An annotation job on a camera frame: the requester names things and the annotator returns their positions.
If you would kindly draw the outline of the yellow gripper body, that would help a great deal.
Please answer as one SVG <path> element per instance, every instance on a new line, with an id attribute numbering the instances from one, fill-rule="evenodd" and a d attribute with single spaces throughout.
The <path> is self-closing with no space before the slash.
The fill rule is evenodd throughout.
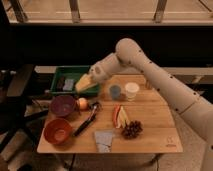
<path id="1" fill-rule="evenodd" d="M 89 74 L 84 74 L 75 85 L 77 92 L 82 92 L 96 85 L 96 82 Z"/>

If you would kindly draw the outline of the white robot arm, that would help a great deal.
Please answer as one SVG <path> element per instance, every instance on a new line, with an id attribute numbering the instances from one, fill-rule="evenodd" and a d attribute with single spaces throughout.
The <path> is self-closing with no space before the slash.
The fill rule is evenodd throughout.
<path id="1" fill-rule="evenodd" d="M 213 104 L 152 62 L 133 39 L 119 40 L 114 53 L 96 62 L 80 78 L 76 91 L 103 83 L 126 67 L 142 73 L 168 105 L 206 141 L 200 171 L 213 171 Z"/>

